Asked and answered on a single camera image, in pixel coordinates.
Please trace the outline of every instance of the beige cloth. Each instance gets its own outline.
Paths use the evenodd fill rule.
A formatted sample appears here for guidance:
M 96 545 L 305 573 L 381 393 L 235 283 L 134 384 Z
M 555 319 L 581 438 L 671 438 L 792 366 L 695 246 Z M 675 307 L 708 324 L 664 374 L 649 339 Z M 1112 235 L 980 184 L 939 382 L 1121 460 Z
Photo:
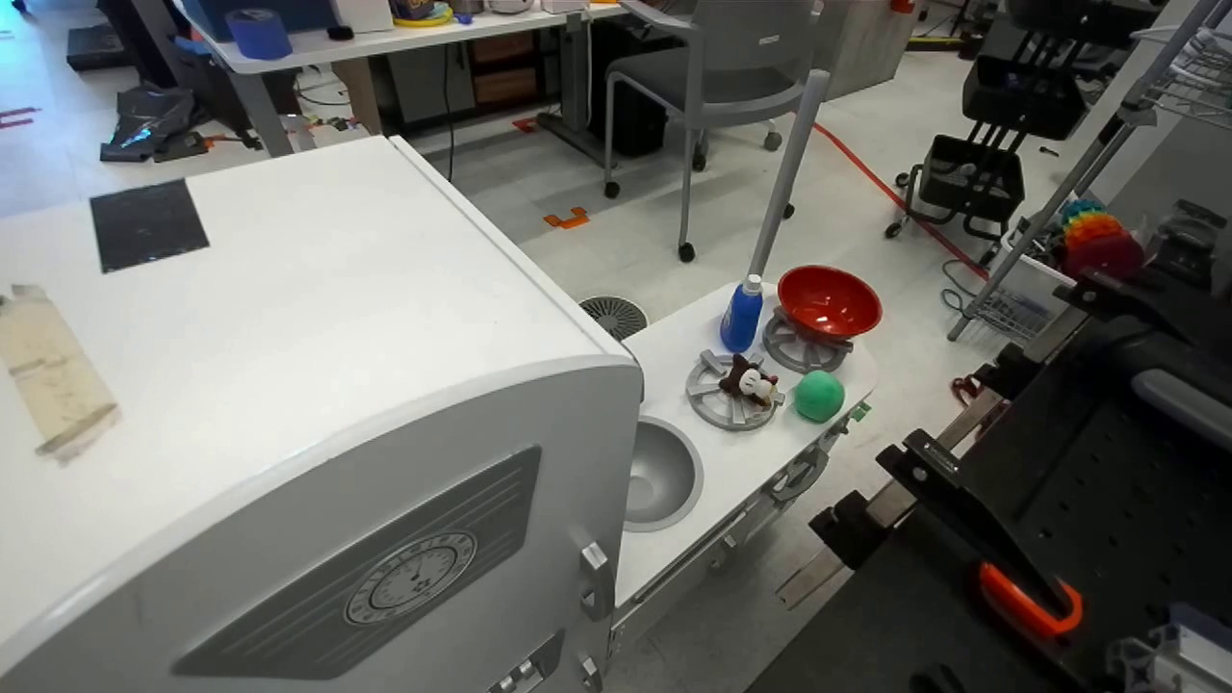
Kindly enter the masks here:
M 15 287 L 0 303 L 0 364 L 43 435 L 38 453 L 70 461 L 119 419 L 106 384 L 38 287 Z

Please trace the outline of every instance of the blue bottle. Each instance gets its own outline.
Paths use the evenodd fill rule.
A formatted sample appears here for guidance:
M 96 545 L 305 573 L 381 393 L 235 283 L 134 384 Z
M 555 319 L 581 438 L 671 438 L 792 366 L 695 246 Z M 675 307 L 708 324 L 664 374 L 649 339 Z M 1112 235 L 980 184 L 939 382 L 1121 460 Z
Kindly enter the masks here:
M 722 352 L 743 355 L 747 348 L 754 348 L 757 319 L 762 319 L 762 278 L 752 274 L 731 292 L 731 303 L 720 326 Z

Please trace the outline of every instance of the red bowl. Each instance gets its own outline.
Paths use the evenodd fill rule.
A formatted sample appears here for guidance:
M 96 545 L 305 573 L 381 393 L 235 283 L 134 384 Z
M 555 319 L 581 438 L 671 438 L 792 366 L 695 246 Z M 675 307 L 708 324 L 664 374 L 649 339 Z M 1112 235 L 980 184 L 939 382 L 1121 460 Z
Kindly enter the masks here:
M 777 303 L 798 333 L 817 339 L 853 339 L 880 324 L 877 292 L 827 265 L 798 265 L 777 283 Z

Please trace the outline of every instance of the green object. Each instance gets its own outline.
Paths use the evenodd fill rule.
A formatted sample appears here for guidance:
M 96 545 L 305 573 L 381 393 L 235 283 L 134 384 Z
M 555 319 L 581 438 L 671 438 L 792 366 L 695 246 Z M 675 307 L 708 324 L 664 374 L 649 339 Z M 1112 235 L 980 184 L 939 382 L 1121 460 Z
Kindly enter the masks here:
M 844 409 L 844 382 L 813 371 L 792 393 L 798 415 L 813 423 L 827 423 Z

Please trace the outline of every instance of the orange handle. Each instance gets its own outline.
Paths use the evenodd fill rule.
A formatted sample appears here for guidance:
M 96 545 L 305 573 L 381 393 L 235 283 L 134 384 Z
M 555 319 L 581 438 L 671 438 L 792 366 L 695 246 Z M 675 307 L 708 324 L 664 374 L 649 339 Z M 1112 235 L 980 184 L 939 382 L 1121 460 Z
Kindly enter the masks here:
M 1080 593 L 1062 580 L 1062 593 L 1071 601 L 1067 618 L 1055 618 L 1048 607 L 1040 607 L 1017 580 L 1010 580 L 1010 573 L 1002 573 L 993 564 L 976 565 L 976 593 L 1002 607 L 1014 625 L 1020 625 L 1028 637 L 1035 640 L 1062 640 L 1071 631 L 1078 631 L 1085 606 Z

